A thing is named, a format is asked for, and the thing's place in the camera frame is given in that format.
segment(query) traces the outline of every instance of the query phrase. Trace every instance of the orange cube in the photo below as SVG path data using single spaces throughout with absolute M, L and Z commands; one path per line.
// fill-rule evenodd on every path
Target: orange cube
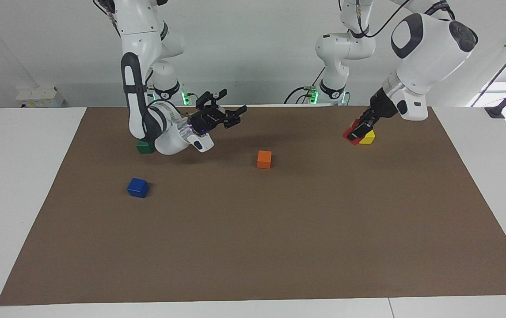
M 270 163 L 272 159 L 273 159 L 272 152 L 259 150 L 259 157 L 257 159 L 257 168 L 270 169 Z

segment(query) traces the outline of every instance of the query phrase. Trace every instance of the blue cube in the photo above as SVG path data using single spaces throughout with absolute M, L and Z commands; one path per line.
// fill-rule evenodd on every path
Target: blue cube
M 142 179 L 133 178 L 127 187 L 127 191 L 132 197 L 145 199 L 148 193 L 148 183 Z

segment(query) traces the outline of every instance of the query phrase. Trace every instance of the green cube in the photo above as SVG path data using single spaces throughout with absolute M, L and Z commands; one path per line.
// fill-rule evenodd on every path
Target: green cube
M 146 143 L 145 141 L 137 141 L 137 150 L 139 153 L 153 153 L 154 144 Z

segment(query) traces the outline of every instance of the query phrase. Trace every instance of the green led light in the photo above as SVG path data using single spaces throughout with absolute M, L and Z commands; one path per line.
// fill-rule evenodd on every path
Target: green led light
M 188 106 L 192 102 L 188 95 L 184 92 L 182 92 L 182 100 L 184 101 L 184 106 Z
M 312 104 L 318 103 L 319 96 L 320 96 L 320 92 L 318 92 L 318 91 L 313 92 L 312 97 L 310 98 L 310 103 L 312 103 Z

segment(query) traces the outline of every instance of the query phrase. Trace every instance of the white wall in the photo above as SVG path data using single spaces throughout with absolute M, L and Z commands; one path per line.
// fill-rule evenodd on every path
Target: white wall
M 506 60 L 506 2 L 455 0 L 452 7 L 481 42 L 431 91 L 432 105 L 468 102 Z M 395 9 L 377 0 L 373 30 Z M 230 104 L 281 103 L 292 89 L 311 84 L 323 66 L 316 39 L 344 31 L 335 0 L 171 0 L 164 18 L 186 38 L 184 55 L 171 60 L 180 80 L 197 93 L 227 87 Z M 372 58 L 349 63 L 352 104 L 368 104 L 398 66 L 389 39 L 395 25 L 378 36 Z M 56 85 L 71 106 L 123 106 L 121 55 L 119 38 L 90 0 L 0 0 L 2 107 L 14 106 L 15 85 L 32 82 Z

